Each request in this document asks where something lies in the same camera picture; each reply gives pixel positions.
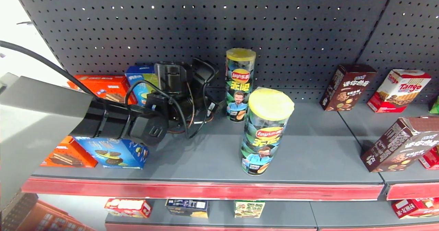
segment gray shelf surface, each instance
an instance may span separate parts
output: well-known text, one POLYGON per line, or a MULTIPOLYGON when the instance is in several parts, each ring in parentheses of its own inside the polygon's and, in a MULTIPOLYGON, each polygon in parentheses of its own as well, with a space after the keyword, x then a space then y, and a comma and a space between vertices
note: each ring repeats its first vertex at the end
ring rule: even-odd
POLYGON ((439 217, 398 219, 391 201, 311 202, 319 228, 369 228, 438 223, 439 217))
POLYGON ((259 219, 235 218, 234 202, 229 200, 209 201, 209 219, 171 215, 165 207, 165 201, 165 199, 151 201, 153 209, 148 219, 116 217, 108 214, 105 223, 246 228, 316 228, 317 226, 307 201, 266 201, 259 219))
MULTIPOLYGON (((375 114, 366 104, 359 103, 350 112, 340 112, 352 133, 364 149, 378 140, 399 117, 432 115, 426 104, 411 104, 402 113, 375 114)), ((404 171, 380 173, 386 183, 439 182, 439 170, 426 170, 419 162, 404 171)))
POLYGON ((297 103, 281 146, 267 171, 249 176, 240 167, 244 123, 215 117, 191 140, 167 134, 151 148, 143 170, 39 167, 34 176, 129 181, 381 184, 359 158, 360 146, 336 112, 297 103))

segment lay's chips can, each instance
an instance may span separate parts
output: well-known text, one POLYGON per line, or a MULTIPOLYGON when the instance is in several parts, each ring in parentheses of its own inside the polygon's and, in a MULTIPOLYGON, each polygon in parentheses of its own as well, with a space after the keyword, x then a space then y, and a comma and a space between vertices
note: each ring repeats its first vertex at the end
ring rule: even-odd
POLYGON ((248 115, 241 144, 243 170, 261 175, 273 159, 294 102, 283 92, 257 88, 248 98, 248 115))
POLYGON ((227 117, 241 122, 246 116, 248 95, 253 87, 256 53, 249 49, 232 48, 226 54, 227 117))

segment red snack box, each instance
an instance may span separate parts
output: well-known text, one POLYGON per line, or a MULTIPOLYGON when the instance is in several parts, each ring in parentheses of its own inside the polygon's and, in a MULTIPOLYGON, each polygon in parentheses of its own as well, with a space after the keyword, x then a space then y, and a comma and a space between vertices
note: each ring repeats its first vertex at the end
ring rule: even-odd
POLYGON ((366 151, 369 172, 402 171, 439 143, 439 116, 400 117, 366 151))
POLYGON ((146 200, 134 198, 110 198, 105 209, 115 216, 137 218, 148 218, 152 211, 146 200))
POLYGON ((72 137, 66 137, 41 163, 45 167, 94 168, 97 161, 72 137))
MULTIPOLYGON (((100 98, 119 103, 124 102, 125 95, 130 88, 130 84, 125 76, 75 75, 75 78, 100 98)), ((78 86, 71 81, 68 81, 67 84, 69 84, 72 89, 80 90, 78 86)), ((136 97, 131 93, 128 104, 136 103, 136 97)))
POLYGON ((439 145, 424 154, 419 162, 428 170, 439 170, 439 145))
POLYGON ((400 219, 439 216, 439 198, 398 200, 392 208, 400 219))
POLYGON ((400 113, 430 80, 422 70, 391 70, 367 105, 375 113, 400 113))
POLYGON ((375 74, 369 65, 339 65, 320 105, 325 111, 350 111, 375 74))

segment snack box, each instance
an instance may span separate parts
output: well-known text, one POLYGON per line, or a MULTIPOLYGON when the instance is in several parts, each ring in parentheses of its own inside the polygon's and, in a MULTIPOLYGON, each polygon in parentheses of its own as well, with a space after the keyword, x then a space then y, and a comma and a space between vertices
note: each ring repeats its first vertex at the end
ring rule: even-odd
POLYGON ((152 207, 144 199, 110 198, 105 204, 110 214, 119 217, 149 218, 152 207))
POLYGON ((439 216, 439 198, 398 200, 392 208, 400 219, 439 216))
MULTIPOLYGON (((125 95, 130 87, 125 76, 110 75, 75 75, 82 84, 93 91, 100 98, 124 103, 125 95)), ((72 89, 80 90, 73 82, 67 81, 72 89)), ((136 104, 134 94, 130 95, 128 104, 136 104)))
POLYGON ((422 70, 391 70, 367 105, 375 113, 400 113, 430 80, 422 70))
POLYGON ((325 111, 350 111, 375 74, 369 65, 339 65, 320 105, 325 111))
POLYGON ((361 159, 369 172, 402 171, 439 142, 439 116, 400 117, 361 159))
MULTIPOLYGON (((130 86, 139 80, 147 80, 158 87, 158 78, 154 72, 154 65, 130 66, 125 73, 130 86)), ((141 83, 133 89, 138 105, 146 103, 146 95, 151 93, 152 87, 146 83, 141 83)))
POLYGON ((168 199, 165 204, 172 215, 209 218, 209 201, 190 199, 168 199))
POLYGON ((439 170, 439 145, 424 154, 419 162, 428 170, 439 170))
POLYGON ((127 139, 74 137, 105 168, 142 169, 148 149, 127 139))
POLYGON ((42 167, 94 168, 97 161, 76 142, 66 137, 41 163, 42 167))
POLYGON ((264 206, 265 201, 235 200, 235 218, 259 218, 264 206))
POLYGON ((430 106, 430 114, 439 114, 439 96, 430 106))

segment red and white box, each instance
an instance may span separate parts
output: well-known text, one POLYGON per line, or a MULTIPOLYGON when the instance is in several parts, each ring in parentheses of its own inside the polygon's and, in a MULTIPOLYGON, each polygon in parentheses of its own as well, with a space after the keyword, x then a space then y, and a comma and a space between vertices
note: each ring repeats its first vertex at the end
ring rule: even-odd
POLYGON ((105 204, 110 214, 118 217, 149 218, 152 207, 144 199, 110 198, 105 204))
POLYGON ((398 200, 392 208, 400 219, 439 216, 439 198, 398 200))
POLYGON ((422 70, 391 70, 367 105, 375 113, 400 113, 430 80, 422 70))
POLYGON ((424 154, 419 162, 427 169, 427 170, 439 170, 439 145, 432 148, 431 151, 428 151, 424 154))

